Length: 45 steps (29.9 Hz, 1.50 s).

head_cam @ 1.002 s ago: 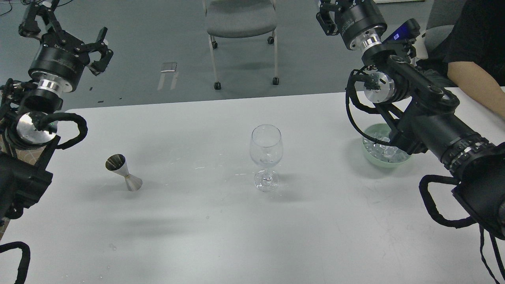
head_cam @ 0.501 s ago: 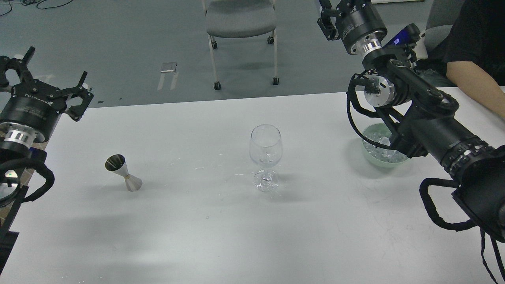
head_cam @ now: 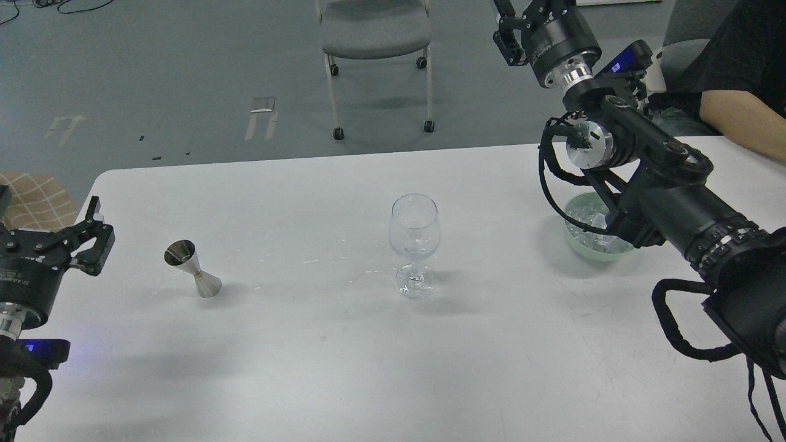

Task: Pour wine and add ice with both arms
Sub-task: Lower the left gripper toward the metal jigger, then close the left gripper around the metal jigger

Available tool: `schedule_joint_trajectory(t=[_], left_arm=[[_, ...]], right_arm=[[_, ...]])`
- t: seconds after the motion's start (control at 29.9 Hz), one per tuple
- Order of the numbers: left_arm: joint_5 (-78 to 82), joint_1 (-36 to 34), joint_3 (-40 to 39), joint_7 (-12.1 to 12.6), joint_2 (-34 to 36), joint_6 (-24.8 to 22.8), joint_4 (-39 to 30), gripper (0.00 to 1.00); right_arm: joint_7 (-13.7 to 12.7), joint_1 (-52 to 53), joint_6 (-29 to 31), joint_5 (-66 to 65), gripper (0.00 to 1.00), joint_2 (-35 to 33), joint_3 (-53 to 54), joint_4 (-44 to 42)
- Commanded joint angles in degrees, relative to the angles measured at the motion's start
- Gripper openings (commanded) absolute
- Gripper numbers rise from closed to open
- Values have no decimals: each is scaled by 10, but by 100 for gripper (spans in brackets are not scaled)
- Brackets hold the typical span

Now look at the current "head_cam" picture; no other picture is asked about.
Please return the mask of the person forearm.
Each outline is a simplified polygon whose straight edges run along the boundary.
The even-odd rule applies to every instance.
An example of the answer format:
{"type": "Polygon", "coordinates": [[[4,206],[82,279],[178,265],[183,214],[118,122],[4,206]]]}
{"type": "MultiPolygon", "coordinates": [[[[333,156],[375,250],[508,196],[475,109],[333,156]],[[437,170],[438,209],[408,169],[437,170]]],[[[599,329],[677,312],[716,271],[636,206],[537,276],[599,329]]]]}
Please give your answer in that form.
{"type": "Polygon", "coordinates": [[[700,95],[699,117],[731,142],[785,162],[785,120],[752,93],[708,90],[700,95]]]}

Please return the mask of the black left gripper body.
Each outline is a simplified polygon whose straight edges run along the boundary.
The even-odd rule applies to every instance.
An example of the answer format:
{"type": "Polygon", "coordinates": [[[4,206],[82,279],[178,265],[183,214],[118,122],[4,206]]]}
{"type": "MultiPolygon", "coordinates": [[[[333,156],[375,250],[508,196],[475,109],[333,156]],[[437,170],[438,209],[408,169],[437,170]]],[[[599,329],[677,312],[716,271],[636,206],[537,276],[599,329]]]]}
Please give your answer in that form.
{"type": "Polygon", "coordinates": [[[22,329],[46,324],[71,261],[62,241],[46,246],[50,234],[2,229],[2,308],[14,304],[23,311],[22,329]]]}

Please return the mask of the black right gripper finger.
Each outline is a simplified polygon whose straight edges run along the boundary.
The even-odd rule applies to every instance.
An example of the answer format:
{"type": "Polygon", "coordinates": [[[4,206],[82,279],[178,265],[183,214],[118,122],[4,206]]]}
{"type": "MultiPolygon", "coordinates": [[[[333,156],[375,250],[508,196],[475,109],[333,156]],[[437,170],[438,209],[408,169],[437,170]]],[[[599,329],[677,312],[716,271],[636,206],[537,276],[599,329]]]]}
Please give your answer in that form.
{"type": "Polygon", "coordinates": [[[493,41],[500,55],[508,66],[525,66],[528,59],[515,31],[527,30],[530,22],[517,16],[511,1],[492,1],[492,3],[497,9],[497,30],[493,34],[493,41]]]}

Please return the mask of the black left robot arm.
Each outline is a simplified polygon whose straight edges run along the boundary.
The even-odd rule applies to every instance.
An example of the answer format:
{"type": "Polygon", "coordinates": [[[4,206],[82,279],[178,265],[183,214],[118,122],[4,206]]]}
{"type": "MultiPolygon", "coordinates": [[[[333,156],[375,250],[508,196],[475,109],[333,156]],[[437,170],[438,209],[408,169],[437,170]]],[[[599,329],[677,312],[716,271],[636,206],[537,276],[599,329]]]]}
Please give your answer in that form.
{"type": "Polygon", "coordinates": [[[93,196],[84,219],[56,232],[2,228],[2,440],[15,439],[48,399],[51,372],[68,359],[66,339],[23,339],[46,324],[65,273],[101,274],[115,241],[93,196]]]}

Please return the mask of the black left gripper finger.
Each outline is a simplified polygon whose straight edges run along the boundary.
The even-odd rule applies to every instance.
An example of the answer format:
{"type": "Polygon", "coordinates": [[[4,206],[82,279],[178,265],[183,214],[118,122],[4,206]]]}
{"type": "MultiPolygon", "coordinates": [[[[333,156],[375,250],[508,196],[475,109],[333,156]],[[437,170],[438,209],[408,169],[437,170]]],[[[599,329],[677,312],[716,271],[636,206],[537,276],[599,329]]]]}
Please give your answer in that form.
{"type": "Polygon", "coordinates": [[[115,243],[114,227],[97,219],[100,198],[91,196],[84,219],[37,242],[42,262],[74,268],[90,276],[101,274],[115,243]]]}

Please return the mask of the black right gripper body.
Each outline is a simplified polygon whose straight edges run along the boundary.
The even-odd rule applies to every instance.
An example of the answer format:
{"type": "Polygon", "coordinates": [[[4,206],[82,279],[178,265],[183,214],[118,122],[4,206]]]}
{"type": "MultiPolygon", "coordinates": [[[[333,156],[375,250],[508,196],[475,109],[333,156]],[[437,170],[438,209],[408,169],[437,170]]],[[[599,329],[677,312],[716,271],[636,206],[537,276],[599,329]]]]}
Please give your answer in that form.
{"type": "Polygon", "coordinates": [[[529,27],[521,32],[527,60],[541,87],[556,86],[553,71],[576,56],[590,67],[602,50],[575,1],[533,1],[522,14],[529,27]]]}

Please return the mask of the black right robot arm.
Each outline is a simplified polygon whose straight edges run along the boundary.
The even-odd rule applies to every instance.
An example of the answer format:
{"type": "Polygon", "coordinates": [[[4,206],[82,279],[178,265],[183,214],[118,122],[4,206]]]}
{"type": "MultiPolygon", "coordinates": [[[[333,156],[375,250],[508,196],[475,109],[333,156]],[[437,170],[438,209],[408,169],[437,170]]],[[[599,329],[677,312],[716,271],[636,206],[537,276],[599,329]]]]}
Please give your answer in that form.
{"type": "Polygon", "coordinates": [[[758,366],[783,432],[772,380],[784,379],[784,229],[761,230],[711,192],[710,160],[638,109],[652,65],[644,41],[593,73],[602,51],[574,1],[534,1],[522,14],[509,1],[494,5],[493,39],[507,64],[531,65],[542,87],[562,91],[566,114],[548,120],[539,144],[548,204],[567,223],[634,248],[673,244],[700,281],[663,279],[653,289],[666,338],[677,352],[711,363],[744,354],[749,389],[758,366]],[[691,346],[666,304],[671,290],[705,294],[704,311],[729,344],[691,346]]]}

